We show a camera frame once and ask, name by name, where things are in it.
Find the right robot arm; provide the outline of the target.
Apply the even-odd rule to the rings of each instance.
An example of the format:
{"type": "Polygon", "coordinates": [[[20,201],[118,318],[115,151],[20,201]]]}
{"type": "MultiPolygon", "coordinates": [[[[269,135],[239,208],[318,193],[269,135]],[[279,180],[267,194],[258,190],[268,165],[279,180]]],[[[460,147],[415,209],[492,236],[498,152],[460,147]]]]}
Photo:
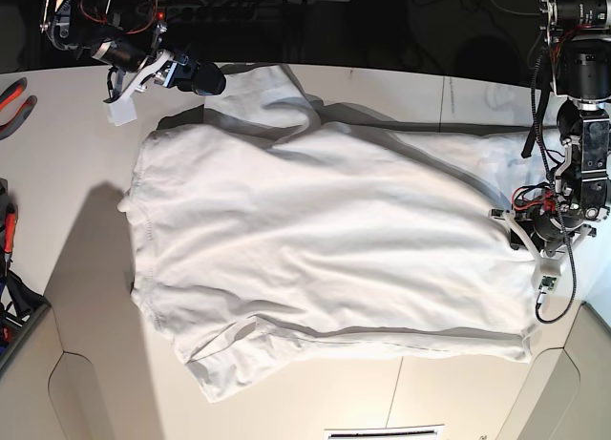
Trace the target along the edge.
{"type": "Polygon", "coordinates": [[[108,97],[118,105],[149,84],[200,96],[221,94],[221,69],[174,38],[170,10],[176,0],[42,0],[39,28],[54,48],[89,56],[109,67],[108,97]]]}

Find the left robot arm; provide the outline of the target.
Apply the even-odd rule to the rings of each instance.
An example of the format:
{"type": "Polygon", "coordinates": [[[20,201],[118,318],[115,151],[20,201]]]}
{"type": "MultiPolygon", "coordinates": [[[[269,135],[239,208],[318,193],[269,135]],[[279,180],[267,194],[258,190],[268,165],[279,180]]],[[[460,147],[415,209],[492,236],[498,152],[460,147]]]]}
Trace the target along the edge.
{"type": "Polygon", "coordinates": [[[533,126],[522,150],[541,151],[546,178],[517,188],[505,220],[514,249],[536,272],[560,276],[567,249],[595,236],[610,214],[610,0],[537,0],[543,45],[533,87],[533,126]]]}

